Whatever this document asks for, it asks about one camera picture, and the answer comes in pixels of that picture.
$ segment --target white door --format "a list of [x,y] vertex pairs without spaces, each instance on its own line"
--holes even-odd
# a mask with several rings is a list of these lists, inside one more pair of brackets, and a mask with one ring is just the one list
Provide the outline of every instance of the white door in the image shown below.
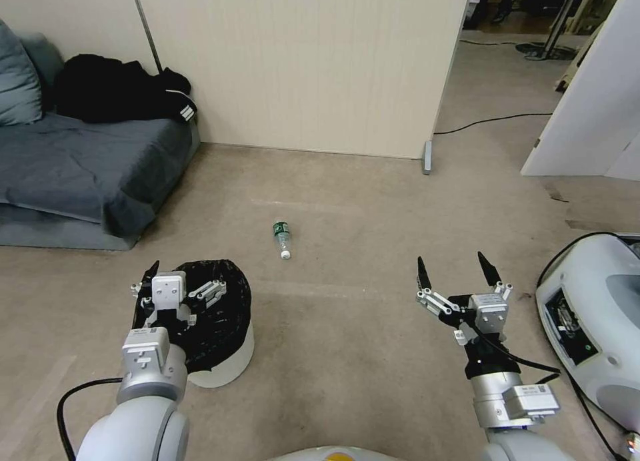
[[640,142],[632,143],[640,133],[639,8],[640,0],[616,2],[523,175],[640,179]]

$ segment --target plastic bottle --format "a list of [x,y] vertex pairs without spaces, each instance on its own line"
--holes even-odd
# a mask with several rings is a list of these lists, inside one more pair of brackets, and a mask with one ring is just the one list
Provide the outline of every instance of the plastic bottle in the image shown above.
[[273,225],[273,236],[275,242],[280,249],[280,257],[282,259],[291,258],[291,251],[289,247],[291,245],[291,233],[289,232],[289,225],[285,221],[278,221]]

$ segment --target green bottle label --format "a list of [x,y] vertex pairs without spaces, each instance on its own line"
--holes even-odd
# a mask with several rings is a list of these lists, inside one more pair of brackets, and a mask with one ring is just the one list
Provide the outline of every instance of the green bottle label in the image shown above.
[[285,221],[278,221],[273,225],[273,236],[277,236],[282,232],[289,234],[289,225]]

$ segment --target wooden floor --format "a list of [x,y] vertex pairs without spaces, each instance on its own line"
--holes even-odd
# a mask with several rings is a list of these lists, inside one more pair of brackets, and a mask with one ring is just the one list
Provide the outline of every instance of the wooden floor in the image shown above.
[[512,12],[506,20],[497,25],[491,24],[491,19],[497,12],[497,5],[489,6],[488,16],[478,25],[478,30],[484,33],[522,33],[528,35],[546,35],[553,23],[552,16],[534,17],[524,11]]

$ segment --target black jacket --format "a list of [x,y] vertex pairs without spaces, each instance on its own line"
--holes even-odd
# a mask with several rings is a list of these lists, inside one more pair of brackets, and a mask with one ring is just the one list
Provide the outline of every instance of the black jacket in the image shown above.
[[197,112],[184,76],[168,68],[151,76],[137,61],[122,63],[98,55],[68,60],[53,91],[59,115],[87,123],[156,118],[186,123]]

